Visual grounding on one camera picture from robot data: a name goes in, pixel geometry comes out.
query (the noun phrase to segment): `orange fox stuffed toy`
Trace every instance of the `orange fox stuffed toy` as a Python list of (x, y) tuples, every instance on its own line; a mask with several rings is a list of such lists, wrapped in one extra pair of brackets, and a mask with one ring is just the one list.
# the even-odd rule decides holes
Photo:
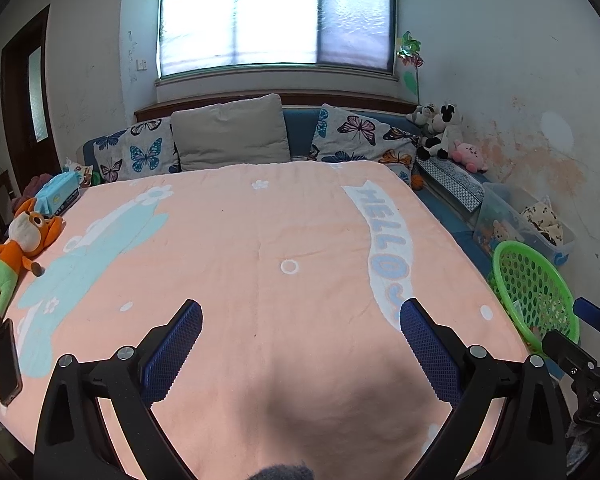
[(24, 267), (34, 276), (41, 276), (42, 267), (30, 258), (56, 241), (62, 230), (59, 216), (47, 219), (33, 211), (35, 204), (35, 198), (22, 203), (9, 225), (9, 241), (0, 244), (0, 325), (18, 283), (20, 269)]

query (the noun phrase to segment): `maroon cloth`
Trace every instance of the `maroon cloth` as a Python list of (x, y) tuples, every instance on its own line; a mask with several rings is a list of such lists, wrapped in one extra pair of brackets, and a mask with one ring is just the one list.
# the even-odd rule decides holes
[(53, 177), (48, 173), (43, 173), (40, 176), (35, 176), (31, 179), (31, 182), (27, 184), (27, 187), (22, 192), (22, 196), (19, 198), (13, 198), (11, 200), (11, 212), (15, 213), (23, 202), (29, 198), (35, 197), (35, 195), (42, 189), (42, 187), (49, 182)]

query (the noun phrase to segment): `blue wipes package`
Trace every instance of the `blue wipes package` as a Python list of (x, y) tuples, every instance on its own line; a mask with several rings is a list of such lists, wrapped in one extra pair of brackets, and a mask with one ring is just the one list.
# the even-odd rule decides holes
[(69, 171), (53, 177), (36, 194), (35, 211), (53, 216), (63, 212), (78, 197), (80, 173)]

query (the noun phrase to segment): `silver bolt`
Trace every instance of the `silver bolt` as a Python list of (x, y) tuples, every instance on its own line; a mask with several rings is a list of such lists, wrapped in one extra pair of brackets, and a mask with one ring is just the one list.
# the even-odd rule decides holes
[(487, 351), (480, 345), (473, 345), (469, 348), (469, 354), (478, 359), (484, 359), (487, 357)]
[(532, 355), (529, 358), (529, 362), (536, 368), (542, 368), (544, 366), (544, 359), (542, 359), (539, 355)]
[(126, 361), (127, 359), (131, 359), (134, 355), (134, 349), (131, 346), (123, 346), (118, 353), (116, 354), (118, 359), (121, 361)]
[(66, 368), (68, 365), (71, 364), (73, 360), (74, 358), (71, 355), (64, 354), (61, 358), (58, 359), (58, 366), (61, 368)]

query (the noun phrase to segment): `pink blanket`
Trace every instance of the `pink blanket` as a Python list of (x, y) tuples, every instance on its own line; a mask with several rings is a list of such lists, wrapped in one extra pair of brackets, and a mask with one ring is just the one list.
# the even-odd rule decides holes
[[(404, 299), (496, 358), (526, 349), (453, 238), (374, 162), (292, 162), (88, 189), (8, 311), (24, 389), (0, 420), (33, 449), (56, 360), (137, 345), (187, 298), (202, 334), (153, 411), (201, 480), (305, 462), (402, 480), (450, 411), (399, 331)], [(138, 469), (101, 403), (126, 471)], [(464, 468), (483, 455), (494, 402)]]

